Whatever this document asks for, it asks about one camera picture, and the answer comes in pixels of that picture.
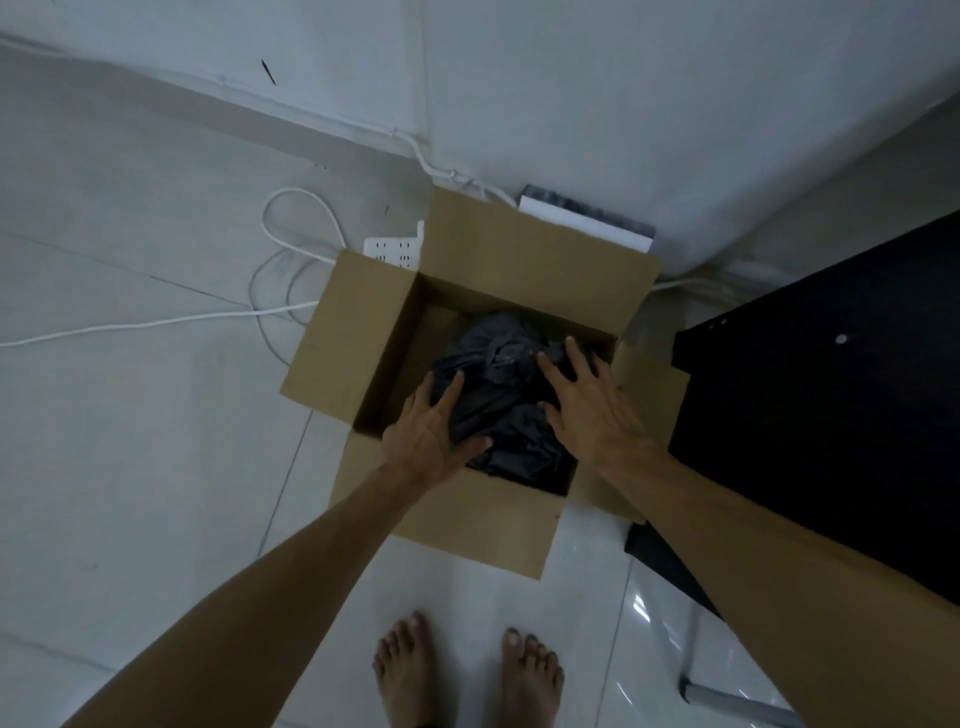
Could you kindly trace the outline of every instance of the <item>scuff mark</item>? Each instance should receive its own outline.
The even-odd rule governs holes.
[[[267,72],[267,75],[270,76],[270,81],[273,83],[273,85],[276,85],[276,81],[274,81],[274,74],[272,74],[270,72],[270,69],[267,68],[267,62],[264,61],[263,59],[260,59],[260,65],[263,66],[263,70],[265,70]]]

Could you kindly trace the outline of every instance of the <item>bare foot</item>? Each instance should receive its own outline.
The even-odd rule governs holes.
[[[391,728],[438,724],[437,660],[422,614],[397,622],[380,640],[373,674]]]
[[[499,728],[552,728],[564,689],[557,655],[537,638],[522,640],[515,629],[503,635],[503,704]]]

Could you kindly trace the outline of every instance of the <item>tile grout line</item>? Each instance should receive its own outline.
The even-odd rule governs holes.
[[[297,463],[297,455],[300,454],[300,446],[303,445],[303,439],[306,437],[306,429],[310,426],[310,420],[313,418],[313,410],[310,410],[310,414],[306,416],[306,423],[303,425],[303,432],[300,434],[300,441],[297,443],[297,449],[294,450],[294,456],[290,459],[290,467],[287,468],[286,477],[283,478],[283,486],[280,488],[280,495],[276,497],[276,503],[274,503],[274,512],[270,514],[270,520],[267,522],[267,529],[263,532],[263,539],[260,541],[260,548],[256,552],[256,557],[260,558],[263,555],[263,549],[267,545],[267,537],[270,535],[270,529],[274,525],[274,518],[276,517],[276,511],[280,507],[280,500],[283,498],[284,492],[287,490],[287,483],[290,482],[290,473],[294,471],[294,465]]]
[[[600,689],[600,700],[597,703],[597,717],[593,721],[593,728],[599,728],[600,713],[603,711],[603,698],[607,694],[607,681],[610,680],[610,668],[613,665],[613,651],[616,650],[616,636],[620,634],[620,621],[623,619],[623,602],[627,598],[630,588],[630,572],[634,568],[634,557],[630,557],[630,566],[627,568],[627,578],[623,582],[623,595],[620,597],[620,609],[616,613],[616,627],[613,629],[613,640],[610,645],[610,657],[607,659],[607,669],[603,674],[603,687]]]
[[[16,635],[11,634],[10,632],[0,631],[0,642],[6,642],[11,644],[16,644],[20,647],[27,647],[34,649],[37,652],[42,652],[45,655],[50,657],[57,657],[62,660],[67,660],[71,663],[78,663],[86,667],[95,667],[103,672],[109,672],[111,675],[116,674],[117,670],[114,667],[109,667],[107,665],[101,665],[96,660],[90,660],[82,655],[76,655],[71,652],[64,652],[62,650],[51,647],[48,644],[39,643],[34,640],[25,640],[22,637],[17,637]]]
[[[138,271],[138,270],[135,270],[135,269],[133,269],[133,268],[128,268],[128,267],[126,267],[126,266],[124,266],[124,265],[118,265],[117,263],[111,263],[111,262],[109,262],[108,260],[102,260],[102,259],[99,258],[99,257],[95,257],[95,256],[89,255],[89,254],[87,254],[87,253],[80,253],[79,251],[67,250],[66,248],[61,248],[59,245],[54,245],[53,243],[46,243],[46,242],[44,242],[44,241],[42,241],[42,240],[37,240],[36,238],[32,238],[32,237],[29,237],[29,236],[27,236],[27,235],[21,235],[19,232],[11,232],[11,231],[8,231],[8,230],[0,229],[0,234],[7,235],[8,237],[14,237],[14,238],[16,238],[16,239],[18,239],[18,240],[23,240],[24,242],[33,243],[34,245],[39,245],[39,246],[42,246],[42,247],[44,247],[44,248],[48,248],[48,249],[50,249],[50,250],[52,250],[52,251],[57,251],[58,253],[65,253],[65,254],[67,254],[67,255],[75,255],[76,257],[82,258],[83,260],[89,260],[89,261],[92,262],[92,263],[99,263],[100,265],[105,265],[105,266],[107,266],[108,268],[112,268],[112,269],[115,270],[115,271],[123,271],[124,273],[129,273],[129,274],[131,274],[132,276],[144,276],[144,277],[146,277],[146,278],[148,278],[148,279],[150,279],[150,280],[155,280],[155,281],[157,281],[158,283],[167,283],[168,285],[177,286],[178,288],[182,288],[182,289],[184,289],[184,290],[191,291],[192,293],[200,294],[201,296],[208,296],[209,298],[211,298],[211,299],[216,299],[217,301],[222,301],[222,302],[224,302],[224,303],[229,303],[230,305],[237,305],[237,306],[240,306],[241,308],[246,308],[246,309],[248,309],[248,310],[251,309],[251,306],[250,306],[249,303],[242,303],[242,302],[239,302],[239,301],[234,301],[233,299],[227,299],[227,298],[224,298],[223,296],[218,296],[218,295],[215,294],[215,293],[207,293],[206,291],[202,291],[202,290],[199,289],[199,288],[193,288],[193,287],[191,287],[191,286],[189,286],[189,285],[186,285],[185,283],[177,283],[175,280],[168,280],[168,279],[165,279],[165,278],[161,278],[160,276],[155,276],[155,275],[152,274],[152,273],[144,273],[143,271]],[[271,315],[271,318],[278,318],[278,319],[280,319],[281,321],[289,321],[289,320],[290,320],[290,319],[288,319],[286,316],[284,316],[283,314],[280,314],[280,313],[274,313],[274,314],[270,314],[270,315]]]

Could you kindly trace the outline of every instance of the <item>power outlet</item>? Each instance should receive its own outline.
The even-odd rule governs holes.
[[[363,255],[400,268],[416,271],[423,245],[423,221],[417,223],[417,237],[368,237],[363,241]]]

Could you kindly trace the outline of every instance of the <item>metal leg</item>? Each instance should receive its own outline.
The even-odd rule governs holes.
[[[680,681],[680,697],[690,705],[702,705],[721,713],[740,716],[778,728],[804,728],[804,722],[800,720],[800,716],[792,711],[739,695],[730,695],[728,692],[716,691],[713,688],[705,688],[703,685],[691,683],[685,677]]]

